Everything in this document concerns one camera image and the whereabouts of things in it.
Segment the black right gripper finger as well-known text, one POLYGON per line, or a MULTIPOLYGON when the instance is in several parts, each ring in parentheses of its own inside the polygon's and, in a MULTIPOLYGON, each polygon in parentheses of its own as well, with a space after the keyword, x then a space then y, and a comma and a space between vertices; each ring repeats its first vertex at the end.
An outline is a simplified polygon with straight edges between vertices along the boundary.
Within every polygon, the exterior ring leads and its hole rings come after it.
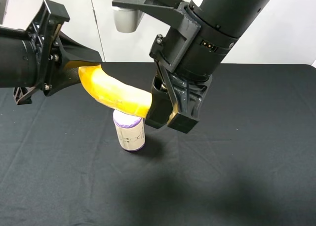
POLYGON ((173 111, 167 121, 167 126, 182 133, 189 133, 199 122, 198 112, 182 113, 173 111))
POLYGON ((152 85, 152 104, 145 118, 145 124, 159 129, 166 125, 172 111, 172 104, 167 91, 159 90, 152 85))

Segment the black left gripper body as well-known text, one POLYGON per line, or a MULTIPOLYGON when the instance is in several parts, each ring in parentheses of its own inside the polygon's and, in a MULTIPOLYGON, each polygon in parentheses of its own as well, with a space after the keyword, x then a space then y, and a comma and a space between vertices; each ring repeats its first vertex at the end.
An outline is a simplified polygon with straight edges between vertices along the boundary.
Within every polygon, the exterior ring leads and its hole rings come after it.
POLYGON ((50 91, 54 65, 59 61, 57 41, 59 32, 70 17, 64 5, 43 0, 39 11, 19 38, 18 54, 22 60, 18 69, 19 83, 14 85, 13 96, 17 105, 31 104, 37 91, 50 91))

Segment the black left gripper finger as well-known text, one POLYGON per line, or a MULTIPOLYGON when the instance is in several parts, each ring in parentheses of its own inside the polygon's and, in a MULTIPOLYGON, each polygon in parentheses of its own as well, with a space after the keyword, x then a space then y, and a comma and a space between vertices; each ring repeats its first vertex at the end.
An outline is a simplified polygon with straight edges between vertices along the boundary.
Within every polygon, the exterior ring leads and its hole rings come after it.
POLYGON ((59 33, 53 46, 53 64, 45 96, 52 96, 58 91, 80 83, 79 67, 101 64, 98 51, 88 48, 63 32, 59 33))

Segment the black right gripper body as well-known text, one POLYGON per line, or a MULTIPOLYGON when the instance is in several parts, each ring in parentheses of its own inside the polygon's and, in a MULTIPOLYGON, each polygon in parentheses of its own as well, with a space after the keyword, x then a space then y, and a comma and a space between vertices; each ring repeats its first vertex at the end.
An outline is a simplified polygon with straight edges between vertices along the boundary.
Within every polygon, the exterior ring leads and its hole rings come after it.
POLYGON ((152 85, 157 89, 168 92, 172 111, 192 113, 200 111, 203 100, 212 82, 212 76, 205 82, 194 82, 185 80, 175 74, 167 73, 164 79, 159 72, 156 72, 152 85))

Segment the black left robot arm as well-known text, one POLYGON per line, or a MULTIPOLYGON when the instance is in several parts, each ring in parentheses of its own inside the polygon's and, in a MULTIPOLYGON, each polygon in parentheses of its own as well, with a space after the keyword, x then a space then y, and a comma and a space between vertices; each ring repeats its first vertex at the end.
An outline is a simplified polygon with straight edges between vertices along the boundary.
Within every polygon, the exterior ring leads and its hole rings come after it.
POLYGON ((43 0, 26 30, 0 29, 0 86, 13 88, 17 105, 30 104, 34 93, 45 96, 80 83, 78 69, 102 62, 98 51, 61 32, 70 17, 64 5, 43 0))

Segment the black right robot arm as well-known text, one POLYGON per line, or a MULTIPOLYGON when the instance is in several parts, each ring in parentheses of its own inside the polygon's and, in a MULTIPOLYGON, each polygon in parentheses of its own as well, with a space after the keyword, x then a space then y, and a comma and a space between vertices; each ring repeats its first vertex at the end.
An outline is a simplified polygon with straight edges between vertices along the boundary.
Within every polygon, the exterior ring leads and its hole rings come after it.
POLYGON ((178 28, 158 35, 150 57, 157 72, 152 83, 148 126, 188 133, 210 89, 212 74, 270 0, 192 0, 179 5, 198 26, 185 38, 178 28))

